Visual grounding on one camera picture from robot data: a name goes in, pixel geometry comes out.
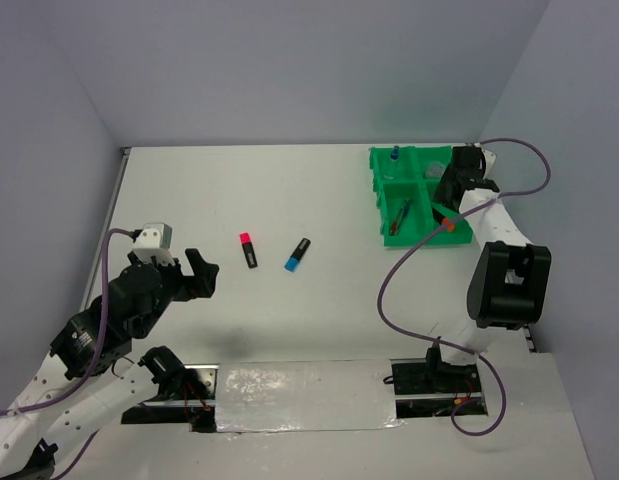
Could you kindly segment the orange highlighter marker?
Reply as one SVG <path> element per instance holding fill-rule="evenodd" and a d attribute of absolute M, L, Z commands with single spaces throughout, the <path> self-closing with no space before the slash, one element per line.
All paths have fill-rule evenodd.
<path fill-rule="evenodd" d="M 448 232 L 455 230 L 455 224 L 439 208 L 432 207 L 432 217 L 438 225 L 444 226 Z"/>

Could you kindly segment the pink highlighter marker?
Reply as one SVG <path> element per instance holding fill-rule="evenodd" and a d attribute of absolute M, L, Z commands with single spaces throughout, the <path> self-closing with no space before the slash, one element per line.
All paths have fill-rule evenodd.
<path fill-rule="evenodd" d="M 240 233 L 239 240 L 248 268 L 256 268 L 258 266 L 258 262 L 250 234 L 248 232 Z"/>

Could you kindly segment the small clear spray bottle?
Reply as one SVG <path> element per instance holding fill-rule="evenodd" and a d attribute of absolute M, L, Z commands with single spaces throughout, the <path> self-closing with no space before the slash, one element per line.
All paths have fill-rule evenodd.
<path fill-rule="evenodd" d="M 399 165 L 399 155 L 400 155 L 400 147 L 395 145 L 390 154 L 389 158 L 385 164 L 384 169 L 384 178 L 387 180 L 393 180 L 396 175 L 396 171 Z"/>

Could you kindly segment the red gel pen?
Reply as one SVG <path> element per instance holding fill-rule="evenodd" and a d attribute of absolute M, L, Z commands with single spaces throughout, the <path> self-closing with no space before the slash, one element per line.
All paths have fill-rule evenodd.
<path fill-rule="evenodd" d="M 409 208 L 409 204 L 410 204 L 409 200 L 404 200 L 401 203 L 401 205 L 400 205 L 400 207 L 398 209 L 398 212 L 396 214 L 396 217 L 395 217 L 395 219 L 393 220 L 393 222 L 392 222 L 392 224 L 390 226 L 389 234 L 391 236 L 395 236 L 398 233 L 400 225 L 401 225 L 401 223 L 402 223 L 402 221 L 403 221 L 403 219 L 405 217 L 405 212 Z"/>

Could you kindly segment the blue highlighter marker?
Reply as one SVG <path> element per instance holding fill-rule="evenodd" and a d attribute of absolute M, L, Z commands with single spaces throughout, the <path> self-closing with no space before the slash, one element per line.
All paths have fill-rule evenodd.
<path fill-rule="evenodd" d="M 287 262 L 284 265 L 284 268 L 287 271 L 294 272 L 296 270 L 303 256 L 307 252 L 310 244 L 311 244 L 311 241 L 308 238 L 303 238 L 298 243 L 298 245 L 296 246 L 296 248 L 294 249 L 294 251 L 292 252 L 292 254 L 290 255 L 290 257 L 288 258 Z"/>

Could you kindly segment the clear paper clip jar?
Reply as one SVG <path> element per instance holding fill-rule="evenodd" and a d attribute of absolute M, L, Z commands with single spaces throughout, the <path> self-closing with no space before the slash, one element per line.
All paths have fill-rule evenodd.
<path fill-rule="evenodd" d="M 432 161 L 424 171 L 424 178 L 429 180 L 440 180 L 446 171 L 443 163 Z"/>

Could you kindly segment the blue gel pen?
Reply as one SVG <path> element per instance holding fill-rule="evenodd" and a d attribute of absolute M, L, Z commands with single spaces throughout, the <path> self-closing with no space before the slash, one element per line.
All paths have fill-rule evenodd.
<path fill-rule="evenodd" d="M 404 223 L 404 220 L 406 219 L 412 204 L 413 204 L 413 200 L 407 199 L 400 206 L 396 219 L 394 220 L 391 226 L 390 233 L 392 236 L 396 236 L 399 233 L 400 228 L 402 224 Z"/>

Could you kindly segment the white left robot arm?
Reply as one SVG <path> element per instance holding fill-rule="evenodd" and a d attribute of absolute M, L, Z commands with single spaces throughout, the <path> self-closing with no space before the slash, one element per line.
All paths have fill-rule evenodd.
<path fill-rule="evenodd" d="M 173 302 L 210 298 L 219 267 L 195 249 L 179 261 L 135 254 L 105 294 L 73 316 L 7 414 L 0 414 L 0 479 L 50 479 L 73 447 L 132 406 L 155 396 L 205 402 L 208 386 L 166 346 L 152 347 L 126 371 L 96 384 L 130 354 Z"/>

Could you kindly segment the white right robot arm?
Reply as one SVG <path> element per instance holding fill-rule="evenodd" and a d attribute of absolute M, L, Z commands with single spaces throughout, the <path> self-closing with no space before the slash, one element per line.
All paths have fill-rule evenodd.
<path fill-rule="evenodd" d="M 455 146 L 434 194 L 436 203 L 463 216 L 480 247 L 466 294 L 468 318 L 441 338 L 441 357 L 423 369 L 435 391 L 458 380 L 457 365 L 473 364 L 492 344 L 536 323 L 543 310 L 550 250 L 521 233 L 499 187 L 487 177 L 489 168 L 478 145 Z"/>

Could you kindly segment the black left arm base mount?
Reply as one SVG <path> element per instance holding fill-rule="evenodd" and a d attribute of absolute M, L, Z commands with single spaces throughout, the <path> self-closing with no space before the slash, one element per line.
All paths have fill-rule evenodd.
<path fill-rule="evenodd" d="M 125 411 L 122 425 L 178 425 L 190 432 L 216 433 L 216 387 L 218 365 L 191 364 L 193 382 L 183 383 L 179 391 L 169 387 L 149 400 Z"/>

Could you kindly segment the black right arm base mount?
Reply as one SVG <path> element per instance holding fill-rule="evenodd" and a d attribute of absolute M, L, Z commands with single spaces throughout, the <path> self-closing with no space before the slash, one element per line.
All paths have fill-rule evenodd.
<path fill-rule="evenodd" d="M 400 419 L 449 417 L 458 406 L 458 416 L 487 414 L 476 365 L 444 362 L 439 347 L 424 359 L 392 361 L 383 383 L 393 388 Z"/>

